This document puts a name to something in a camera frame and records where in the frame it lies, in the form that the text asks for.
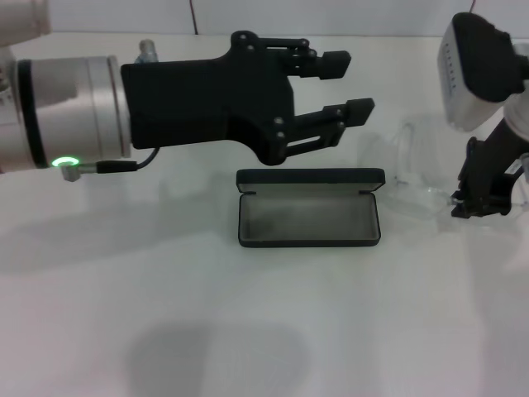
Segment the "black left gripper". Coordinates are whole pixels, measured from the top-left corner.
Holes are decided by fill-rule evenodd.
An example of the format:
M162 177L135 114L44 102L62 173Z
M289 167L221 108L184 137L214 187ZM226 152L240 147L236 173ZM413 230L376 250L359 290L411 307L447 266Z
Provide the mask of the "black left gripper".
M288 75L256 34L240 35L215 59L122 65L135 149L236 141L264 165L285 162L294 119Z

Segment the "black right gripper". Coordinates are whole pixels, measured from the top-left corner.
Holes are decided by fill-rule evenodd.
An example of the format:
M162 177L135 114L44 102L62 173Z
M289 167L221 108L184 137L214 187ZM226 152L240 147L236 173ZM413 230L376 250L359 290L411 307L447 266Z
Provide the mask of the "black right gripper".
M528 152L528 141L503 118L484 141L472 138L460 172L458 190L451 195L453 218L472 218L475 207L467 199L479 199L477 216L507 216L512 210L512 188L517 174L506 171L521 155Z

